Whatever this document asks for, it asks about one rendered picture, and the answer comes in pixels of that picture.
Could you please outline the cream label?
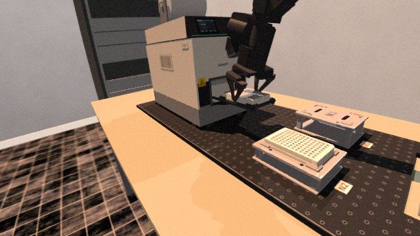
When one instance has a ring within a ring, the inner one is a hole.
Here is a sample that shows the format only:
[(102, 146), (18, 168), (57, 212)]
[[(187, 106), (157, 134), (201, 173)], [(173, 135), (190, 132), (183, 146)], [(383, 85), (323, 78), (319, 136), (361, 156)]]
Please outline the cream label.
[(360, 145), (364, 146), (364, 147), (367, 147), (367, 148), (370, 148), (373, 144), (363, 141)]
[(340, 180), (334, 188), (347, 194), (352, 188), (352, 185)]

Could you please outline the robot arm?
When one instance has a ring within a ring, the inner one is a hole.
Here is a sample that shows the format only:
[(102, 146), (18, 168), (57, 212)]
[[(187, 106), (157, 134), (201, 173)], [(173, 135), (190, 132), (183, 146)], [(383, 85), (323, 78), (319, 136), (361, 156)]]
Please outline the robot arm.
[(226, 27), (228, 58), (238, 57), (237, 63), (246, 68), (251, 51), (248, 45), (255, 47), (256, 52), (270, 49), (276, 29), (269, 23), (280, 24), (282, 16), (297, 1), (253, 0), (253, 14), (233, 12)]

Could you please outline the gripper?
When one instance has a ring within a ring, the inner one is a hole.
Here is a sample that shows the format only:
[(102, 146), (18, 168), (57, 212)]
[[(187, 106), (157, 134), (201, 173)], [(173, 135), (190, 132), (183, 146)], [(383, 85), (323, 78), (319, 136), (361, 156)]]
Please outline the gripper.
[[(242, 92), (247, 86), (245, 81), (242, 81), (240, 74), (243, 74), (245, 77), (250, 78), (255, 76), (254, 90), (262, 92), (265, 87), (267, 87), (274, 79), (276, 74), (274, 74), (274, 68), (266, 65), (268, 59), (269, 50), (259, 50), (256, 52), (255, 47), (248, 45), (251, 49), (249, 54), (249, 59), (247, 62), (247, 67), (243, 67), (240, 64), (234, 64), (232, 66), (232, 71), (226, 72), (226, 80), (230, 87), (231, 97), (233, 101), (237, 101)], [(259, 80), (266, 79), (264, 84), (258, 89)], [(234, 94), (234, 83), (238, 86), (236, 95)]]

